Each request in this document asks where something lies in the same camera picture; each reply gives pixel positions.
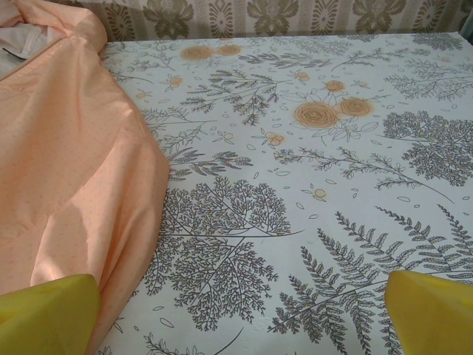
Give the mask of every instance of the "white bed sheet with fern print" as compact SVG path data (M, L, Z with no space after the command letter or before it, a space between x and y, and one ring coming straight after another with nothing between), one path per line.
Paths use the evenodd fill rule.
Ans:
M401 355L389 273L473 283L473 49L458 34L123 42L171 174L100 355Z

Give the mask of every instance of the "tree print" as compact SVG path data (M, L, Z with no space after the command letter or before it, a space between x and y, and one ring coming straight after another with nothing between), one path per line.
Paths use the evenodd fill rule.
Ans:
M445 179L452 186L464 186L473 177L473 121L390 113L384 120L384 137L411 141L403 159L427 180Z
M269 76L245 74L239 70L217 70L211 74L209 81L212 83L210 86L200 84L197 89L188 92L199 96L187 97L181 104L193 106L192 111L207 113L216 102L229 102L234 112L246 117L243 124L255 126L259 118L266 115L270 103L279 100L277 86L290 80L275 81Z
M412 42L441 51L461 50L463 47L462 40L454 38L450 33L416 33L412 35Z
M160 242L145 276L148 294L171 280L179 291L176 307L186 307L201 331L214 331L225 316L252 322L254 311L264 313L268 283L278 275L248 238L290 235L285 212L265 183L216 177L212 188L168 190Z
M431 61L409 59L405 65L413 68L414 77L394 74L384 80L411 100L436 98L451 101L462 97L466 90L473 87L473 64L438 65Z
M235 340L238 339L242 331L243 331L243 328L225 347L223 347L218 352L216 352L215 355L220 354L222 351L228 348ZM160 339L159 342L153 342L154 341L153 333L150 333L149 335L144 335L143 338L145 339L146 347L149 349L147 355L205 355L204 353L198 351L195 346L193 346L191 350L189 348L186 348L185 353L181 353L177 349L174 351L171 351L167 348L166 342L163 339Z
M286 334L291 331L296 334L302 329L314 343L319 343L325 334L340 353L348 355L344 341L349 325L341 315L349 314L366 355L378 354L371 347L372 338L376 336L382 338L389 355L401 355L401 345L384 304L389 273L427 268L432 270L427 274L473 282L473 241L450 212L440 205L439 208L453 227L453 237L430 236L430 226L423 229L420 222L414 224L410 218L377 207L403 227L408 240L413 242L408 248L403 240L392 240L387 233L379 234L365 226L357 227L356 223L337 212L338 224L348 237L367 251L357 256L353 248L342 245L319 229L317 235L332 256L333 263L327 268L305 246L301 247L302 262L313 285L289 276L296 295L284 292L279 295L283 307L276 309L277 317L273 318L273 326L268 327L268 332ZM381 318L379 324L384 326L380 334L372 332L377 317Z
M423 186L444 196L447 200L453 203L450 198L438 190L405 175L404 171L406 168L402 167L399 163L393 164L392 158L372 153L370 159L362 160L357 157L356 152L342 147L338 148L338 150L340 151L340 158L334 158L332 156L326 157L323 152L307 148L301 148L300 154L294 153L292 149L281 149L278 152L274 152L274 158L284 165L290 163L302 163L304 160L308 160L309 162L315 161L316 164L312 165L312 167L317 171L327 171L332 169L334 166L342 166L342 164L348 165L346 169L340 169L341 175L348 180L353 178L357 173L388 175L384 179L378 179L378 183L375 185L376 189L389 189L396 185L411 188Z

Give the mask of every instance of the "leaf print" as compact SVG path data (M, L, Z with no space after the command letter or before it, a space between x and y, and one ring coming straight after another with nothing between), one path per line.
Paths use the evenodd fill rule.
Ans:
M357 227L356 223L351 223L341 212L337 212L338 223L349 237L360 243L361 249L367 250L367 256L356 256L353 249L348 249L348 245L342 245L318 229L317 235L334 263L324 265L305 246L301 246L302 262L313 284L303 283L293 275L288 277L296 296L283 292L279 295L284 307L276 308L276 317L273 318L273 326L268 326L268 332L286 334L291 331L297 334L303 330L314 343L319 343L325 332L340 353L348 354L344 344L347 325L341 315L349 314L365 355L377 354L371 345L375 336L372 328L376 320L383 326L380 335L388 354L401 355L401 345L384 304L389 273L424 267L432 270L428 274L442 274L449 279L473 283L473 272L469 271L472 262L472 250L469 247L473 247L473 240L470 242L467 232L463 232L463 227L449 211L442 206L439 208L454 227L453 238L430 237L430 226L422 229L420 223L414 225L410 218L377 207L394 218L418 244L417 248L408 249L403 248L401 240L389 240L386 233L379 234L375 229L365 226ZM459 253L448 251L453 248L450 248L451 240L457 241L458 250L465 252L460 261L459 256L456 256ZM434 256L428 257L425 250L432 250L430 254ZM365 260L368 256L372 262Z
M165 202L169 198L170 197L166 194ZM168 215L168 213L168 209L163 212L161 233L165 233L166 230L172 228L172 218ZM171 272L173 262L175 261L178 255L177 251L182 241L182 237L169 237L165 234L162 235L157 241L157 246L156 250L154 251L153 258L143 278L145 281L146 293L149 296L157 294L163 289L163 286L169 279L169 274Z
M193 106L192 111L208 113L218 100L230 102L234 112L246 116L243 124L255 126L261 116L266 115L266 109L271 102L276 103L279 95L277 86L287 81L275 81L269 76L245 74L239 70L217 70L211 74L210 86L200 84L182 105Z
M384 48L377 48L371 53L365 53L362 50L358 50L350 55L347 61L337 64L332 68L332 71L343 65L364 65L367 67L374 67L375 65L371 61L391 61L393 58L404 58L407 55L429 55L428 50L415 49L410 50L409 48L401 48L400 50L386 50Z
M194 17L194 8L186 0L173 0L171 3L148 0L147 5L143 6L144 16L147 20L156 22L154 31L159 38L188 37L189 26L186 22Z
M288 19L294 17L299 11L298 0L278 0L277 13L273 14L268 9L268 0L251 0L248 2L248 16L256 18L254 29L257 35L263 33L274 36L277 33L287 34L289 30Z
M425 44L433 50L461 50L463 45L459 38L454 38L450 33L416 33L412 42Z
M355 0L353 13L361 16L356 22L356 32L387 32L391 16L397 15L406 6L406 0Z
M183 181L192 172L202 176L217 176L227 168L240 170L240 166L253 166L250 158L239 157L234 152L220 152L213 155L210 160L200 160L204 154L191 149L191 147L184 148L168 156L171 166L170 181Z
M106 346L102 351L98 351L98 355L113 355L112 349L109 346Z
M473 177L473 121L448 121L426 111L390 113L384 120L384 137L412 142L403 159L427 180L464 186Z
M356 173L381 173L388 175L388 177L384 178L383 180L378 179L378 183L375 186L375 188L378 190L381 190L382 188L389 189L395 185L412 188L424 186L434 192L437 192L439 195L444 196L447 200L453 203L450 198L438 190L433 189L432 187L427 186L425 183L405 175L405 168L399 164L393 165L391 158L372 153L369 160L361 160L356 156L356 152L342 147L338 148L338 150L340 151L340 158L328 158L325 157L324 153L322 152L306 148L300 149L300 155L295 154L292 149L281 149L278 152L274 152L274 158L282 164L302 163L304 159L315 161L316 164L312 165L312 167L317 171L327 171L334 166L346 164L348 167L347 169L341 169L341 174L348 180L353 178Z
M431 61L409 59L406 67L413 68L416 77L390 75L384 80L391 83L406 98L437 98L451 101L465 95L473 87L471 64L438 65Z
M219 354L220 352L228 348L235 340L238 339L242 331L243 331L243 328L223 349L220 349L219 351L217 351L215 355ZM169 350L166 346L166 342L163 339L160 339L159 342L154 342L153 333L150 333L149 335L144 335L143 338L145 339L146 348L149 349L147 355L205 355L204 353L198 351L195 346L193 346L191 350L189 350L189 348L186 348L186 351L183 353L181 353L177 349L175 351Z
M276 68L287 69L296 66L304 68L325 67L330 64L330 59L317 59L305 53L284 53L281 55L262 53L258 55L240 55L239 59L249 64L269 63Z

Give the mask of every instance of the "pink blanket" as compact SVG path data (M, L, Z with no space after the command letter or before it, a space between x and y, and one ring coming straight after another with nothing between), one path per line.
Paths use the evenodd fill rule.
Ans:
M0 79L0 294L92 274L102 306L90 354L149 264L169 165L101 66L95 15L15 4L64 35Z

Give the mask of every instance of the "bed sheet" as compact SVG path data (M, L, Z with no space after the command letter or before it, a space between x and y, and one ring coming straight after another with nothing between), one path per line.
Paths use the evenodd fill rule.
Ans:
M473 49L456 33L110 43L171 164L98 351L402 354L388 275L473 281Z

